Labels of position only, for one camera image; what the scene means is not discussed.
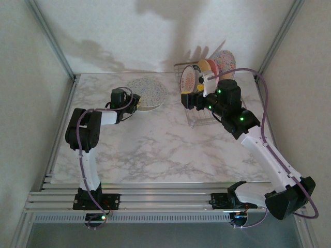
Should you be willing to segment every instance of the marble tabletop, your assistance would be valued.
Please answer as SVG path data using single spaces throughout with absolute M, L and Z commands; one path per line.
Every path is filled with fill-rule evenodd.
M 104 107 L 113 88 L 145 77 L 161 82 L 167 98 L 155 110 L 138 111 L 118 125 L 101 127 L 96 162 L 102 182 L 269 181 L 250 152 L 220 123 L 188 126 L 173 73 L 82 74 L 69 116 L 76 107 Z M 235 80 L 247 109 L 261 120 L 263 109 L 252 74 L 237 73 Z M 78 160 L 63 138 L 51 183 L 78 183 L 80 177 Z

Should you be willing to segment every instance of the speckled plate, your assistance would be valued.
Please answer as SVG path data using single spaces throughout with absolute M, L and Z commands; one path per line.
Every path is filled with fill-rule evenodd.
M 236 68 L 236 60 L 234 59 L 233 54 L 228 50 L 221 50 L 215 53 L 212 57 L 219 69 L 219 73 L 223 73 Z M 222 79 L 233 79 L 234 72 L 226 74 L 220 78 Z
M 128 83 L 133 93 L 140 98 L 139 111 L 149 111 L 161 106 L 167 97 L 167 89 L 159 81 L 150 78 L 135 79 Z

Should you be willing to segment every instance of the white plate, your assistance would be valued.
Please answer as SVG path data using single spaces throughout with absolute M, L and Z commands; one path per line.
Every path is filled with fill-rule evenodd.
M 180 91 L 192 92 L 195 87 L 195 70 L 193 66 L 185 67 L 180 77 Z
M 128 83 L 133 93 L 139 95 L 140 102 L 138 110 L 145 111 L 144 109 L 153 110 L 163 104 L 168 94 L 166 87 L 159 81 L 151 78 L 135 79 Z

